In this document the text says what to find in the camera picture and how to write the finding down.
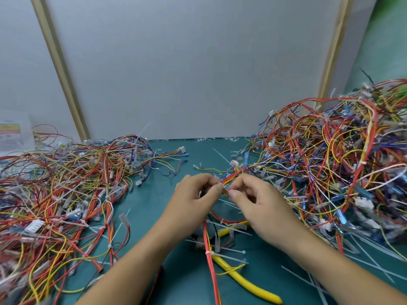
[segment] hand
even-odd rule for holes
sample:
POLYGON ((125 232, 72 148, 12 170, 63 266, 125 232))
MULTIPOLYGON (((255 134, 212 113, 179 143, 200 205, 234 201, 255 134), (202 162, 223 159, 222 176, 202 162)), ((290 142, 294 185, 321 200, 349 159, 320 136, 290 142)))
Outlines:
POLYGON ((238 176, 229 186, 229 197, 257 234, 283 251, 309 233, 278 189, 255 176, 238 176))
POLYGON ((174 194, 157 224, 163 225, 166 230, 170 229, 175 242, 181 241, 198 229, 222 191, 221 181, 211 174, 187 174, 176 185, 174 194), (202 198, 199 197, 201 190, 206 193, 202 198))

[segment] tangled wire pile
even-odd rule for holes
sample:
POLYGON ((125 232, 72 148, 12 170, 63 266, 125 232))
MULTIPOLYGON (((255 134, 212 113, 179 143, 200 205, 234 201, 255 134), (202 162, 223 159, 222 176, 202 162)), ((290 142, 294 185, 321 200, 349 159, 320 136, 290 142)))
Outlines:
MULTIPOLYGON (((293 102, 259 125, 232 155, 223 184, 256 175, 280 189, 304 225, 340 252, 356 253, 344 236, 357 236, 407 261, 393 246, 407 227, 407 79, 293 102), (334 107, 321 112, 328 103, 334 107)), ((228 225, 240 222, 212 214, 228 225)), ((221 303, 217 287, 215 300, 221 303)))
POLYGON ((56 289, 57 303, 62 292, 82 292, 85 287, 64 290, 67 276, 84 261, 93 263, 95 275, 105 264, 113 266, 130 238, 130 224, 122 214, 127 234, 122 242, 114 242, 112 220, 114 203, 132 190, 130 176, 140 176, 135 183, 140 185, 153 169, 160 172, 154 168, 157 164, 176 174, 185 161, 179 157, 188 155, 184 147, 157 154, 136 135, 85 144, 72 141, 56 148, 53 141, 48 143, 60 137, 37 133, 41 151, 0 157, 0 302, 32 304, 56 289), (178 170, 168 158, 179 161, 178 170), (92 255, 102 237, 108 241, 106 252, 92 255))

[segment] teal work mat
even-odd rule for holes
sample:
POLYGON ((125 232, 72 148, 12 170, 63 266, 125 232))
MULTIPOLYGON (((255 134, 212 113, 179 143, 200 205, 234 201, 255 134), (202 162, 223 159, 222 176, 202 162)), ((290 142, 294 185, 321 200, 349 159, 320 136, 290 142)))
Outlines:
MULTIPOLYGON (((169 152, 178 147, 185 146, 186 152, 190 154, 187 163, 181 164, 181 170, 176 176, 165 177, 158 171, 152 171, 148 179, 139 187, 135 187, 132 192, 128 193, 122 200, 114 204, 114 222, 115 227, 120 224, 118 216, 121 213, 129 211, 127 217, 131 223, 131 238, 126 247, 120 252, 119 256, 124 256, 132 246, 134 246, 145 233, 154 225, 155 221, 160 217, 168 200, 170 199, 175 186, 186 174, 197 174, 198 171, 192 165, 199 166, 201 163, 204 168, 216 168, 219 170, 228 169, 229 165, 224 158, 216 153, 215 148, 228 160, 231 151, 237 151, 245 147, 248 141, 245 138, 240 138, 236 142, 225 140, 223 138, 205 140, 197 142, 195 139, 188 140, 171 140, 171 141, 149 141, 150 147, 153 150, 161 149, 162 152, 169 152)), ((178 165, 178 161, 169 160, 169 163, 178 165)), ((168 174, 168 169, 162 166, 160 171, 163 174, 168 174)), ((225 219, 241 220, 243 216, 239 214, 239 210, 227 206, 221 201, 218 201, 214 207, 214 211, 225 219)), ((239 272, 248 281, 258 287, 269 292, 275 293, 282 298, 284 304, 322 304, 316 288, 303 282, 298 277, 292 275, 287 270, 296 273, 303 279, 309 281, 308 274, 302 270, 290 257, 282 251, 268 245, 265 241, 259 238, 252 229, 248 232, 253 236, 247 236, 240 233, 235 233, 237 245, 234 249, 245 250, 246 254, 226 252, 224 254, 233 256, 237 259, 246 258, 247 264, 239 272)), ((122 227, 115 237, 115 242, 122 242, 125 238, 125 229, 122 227)), ((226 242, 227 236, 222 238, 222 242, 226 242)), ((371 248, 359 242, 369 255, 379 263, 379 265, 391 272, 407 277, 407 263, 389 257, 380 251, 371 248)), ((107 249, 105 239, 100 241, 96 251, 93 254, 102 254, 107 249)), ((403 253, 406 253, 406 248, 399 248, 403 253)), ((367 255, 361 253, 354 255, 358 259, 374 264, 367 255)), ((232 266, 237 266, 238 262, 229 260, 228 263, 232 266)), ((380 277, 385 282, 407 294, 407 282, 397 277, 392 277, 394 283, 384 275, 383 272, 359 263, 362 267, 380 277)), ((158 285, 155 288, 150 305, 169 305, 169 304, 194 304, 194 305, 212 305, 215 304, 213 296, 213 285, 211 276, 203 251, 195 249, 195 244, 187 241, 181 242, 167 257, 164 264, 164 271, 160 276, 158 285)), ((223 272, 215 264, 216 272, 223 272)), ((84 261, 77 269, 74 276, 69 277, 65 290, 75 290, 82 288, 94 275, 94 267, 91 263, 84 261)), ((219 291, 224 305, 228 304, 250 304, 250 305, 265 305, 270 304, 242 288, 230 276, 220 276, 218 279, 219 291)), ((76 294, 64 294, 61 297, 60 303, 63 305, 73 304, 79 297, 76 294)), ((328 295, 326 299, 329 304, 336 304, 335 301, 328 295)))

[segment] yellow pliers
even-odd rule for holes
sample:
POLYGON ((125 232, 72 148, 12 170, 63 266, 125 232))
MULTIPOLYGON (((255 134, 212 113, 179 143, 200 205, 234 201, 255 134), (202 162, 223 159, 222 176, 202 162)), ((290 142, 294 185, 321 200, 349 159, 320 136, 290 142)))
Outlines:
MULTIPOLYGON (((248 221, 241 222, 240 224, 249 226, 250 224, 248 221)), ((218 236, 226 236, 229 234, 229 229, 225 228, 220 231, 218 231, 218 236)), ((227 264, 226 261, 224 261, 221 257, 216 256, 216 255, 211 255, 212 260, 215 261, 225 272, 228 272, 228 274, 243 288, 245 288, 247 291, 251 292, 255 296, 262 298, 263 300, 266 300, 268 302, 272 302, 274 304, 282 304, 282 299, 278 296, 275 295, 271 292, 268 292, 262 288, 257 287, 256 285, 253 285, 251 282, 246 280, 243 276, 241 276, 237 271, 234 270, 233 267, 231 267, 229 264, 227 264)))

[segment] fingernail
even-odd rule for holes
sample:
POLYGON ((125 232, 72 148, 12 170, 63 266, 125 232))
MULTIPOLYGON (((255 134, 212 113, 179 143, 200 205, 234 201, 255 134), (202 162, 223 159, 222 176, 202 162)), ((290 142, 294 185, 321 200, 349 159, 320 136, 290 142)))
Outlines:
POLYGON ((233 197, 236 195, 236 193, 237 193, 237 190, 230 189, 229 190, 229 197, 231 197, 233 199, 233 197))

